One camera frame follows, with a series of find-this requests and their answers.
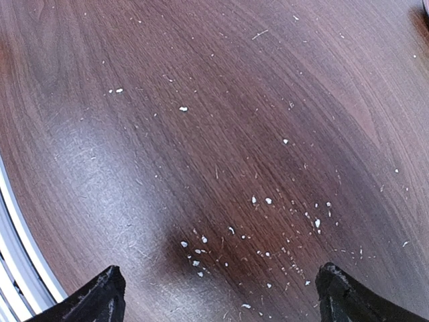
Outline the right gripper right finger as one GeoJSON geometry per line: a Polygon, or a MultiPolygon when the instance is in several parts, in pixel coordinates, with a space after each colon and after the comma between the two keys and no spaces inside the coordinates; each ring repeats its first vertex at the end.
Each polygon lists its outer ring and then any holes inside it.
{"type": "Polygon", "coordinates": [[[379,296],[327,262],[316,275],[322,321],[425,321],[425,318],[379,296]]]}

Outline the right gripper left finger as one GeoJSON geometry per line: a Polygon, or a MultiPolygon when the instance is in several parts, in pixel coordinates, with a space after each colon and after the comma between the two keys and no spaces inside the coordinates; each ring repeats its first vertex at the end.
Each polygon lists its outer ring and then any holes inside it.
{"type": "Polygon", "coordinates": [[[126,281],[120,267],[109,266],[61,303],[29,322],[124,321],[126,281]]]}

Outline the red floral plate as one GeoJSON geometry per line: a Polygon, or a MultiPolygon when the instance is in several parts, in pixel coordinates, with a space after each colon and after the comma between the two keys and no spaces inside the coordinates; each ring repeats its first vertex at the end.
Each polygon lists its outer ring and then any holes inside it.
{"type": "Polygon", "coordinates": [[[421,0],[413,7],[413,23],[419,32],[428,33],[428,1],[421,0]]]}

